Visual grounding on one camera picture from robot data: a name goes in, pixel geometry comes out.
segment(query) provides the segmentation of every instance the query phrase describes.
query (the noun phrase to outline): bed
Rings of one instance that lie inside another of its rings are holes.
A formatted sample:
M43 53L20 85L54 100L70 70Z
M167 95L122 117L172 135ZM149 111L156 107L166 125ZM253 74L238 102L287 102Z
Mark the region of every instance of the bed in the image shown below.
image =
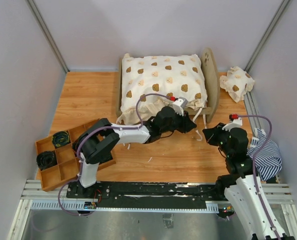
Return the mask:
M216 61L212 50L207 47L204 49L202 55L200 56L201 70L205 78L205 89L207 92L207 104L204 107L200 115L205 115L206 122L210 123L219 105L220 99L220 82L219 73L216 65ZM116 117L119 118L122 115L122 58L119 61L119 71L118 71L118 86L117 86L117 105L116 105ZM185 109L188 111L189 115L196 115L197 110L190 107Z

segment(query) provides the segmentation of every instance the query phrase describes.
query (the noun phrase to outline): wooden table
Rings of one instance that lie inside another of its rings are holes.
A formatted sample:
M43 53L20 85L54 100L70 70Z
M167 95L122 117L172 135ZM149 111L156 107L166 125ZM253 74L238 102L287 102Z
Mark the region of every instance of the wooden table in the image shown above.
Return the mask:
M117 72L69 72L50 134L97 118L108 118L115 123L117 86ZM228 123L231 113L246 114L244 103L235 103L221 89L217 112L207 127ZM203 118L198 117L196 123L202 133ZM252 130L247 119L243 120L243 128L250 137ZM129 150L119 144L113 149L116 164L98 171L97 179L213 183L218 176L228 174L225 159L217 147L208 145L205 140L197 141L196 137L195 131L187 134L176 131L171 137L151 144L132 143Z

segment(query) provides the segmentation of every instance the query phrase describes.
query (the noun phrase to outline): wooden headboard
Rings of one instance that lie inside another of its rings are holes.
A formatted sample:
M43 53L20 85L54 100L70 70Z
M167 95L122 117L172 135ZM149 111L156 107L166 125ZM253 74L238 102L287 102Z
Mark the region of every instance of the wooden headboard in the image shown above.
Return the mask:
M206 115L206 122L210 123L217 108L220 100L220 76L218 73L217 64L215 62L212 50L207 47L204 49L202 56L200 57L202 62L202 72L205 78L205 88L207 92L207 107L203 108L201 115ZM122 114L122 58L119 59L119 70L118 70L118 95L116 99L116 116L119 117ZM197 111L192 108L186 108L189 115L195 115Z

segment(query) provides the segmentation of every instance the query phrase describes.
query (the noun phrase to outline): striped fabric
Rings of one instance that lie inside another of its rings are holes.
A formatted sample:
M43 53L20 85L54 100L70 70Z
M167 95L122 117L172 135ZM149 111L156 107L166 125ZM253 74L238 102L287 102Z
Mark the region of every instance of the striped fabric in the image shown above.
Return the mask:
M248 155L253 159L254 153L263 145L266 140L266 133L263 129L255 128L255 137L252 138ZM274 177L282 169L282 158L278 145L268 140L264 148L256 155L255 166L262 181Z

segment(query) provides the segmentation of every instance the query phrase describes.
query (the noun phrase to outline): gray wall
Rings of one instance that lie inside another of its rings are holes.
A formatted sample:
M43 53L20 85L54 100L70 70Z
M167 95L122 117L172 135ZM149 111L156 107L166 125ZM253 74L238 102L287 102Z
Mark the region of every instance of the gray wall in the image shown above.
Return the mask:
M50 130L65 74L24 0L0 0L0 240Z
M71 70L114 70L119 56L201 54L244 68L281 0L35 0Z
M297 1L293 1L251 70L259 112L273 124L282 175L297 206Z

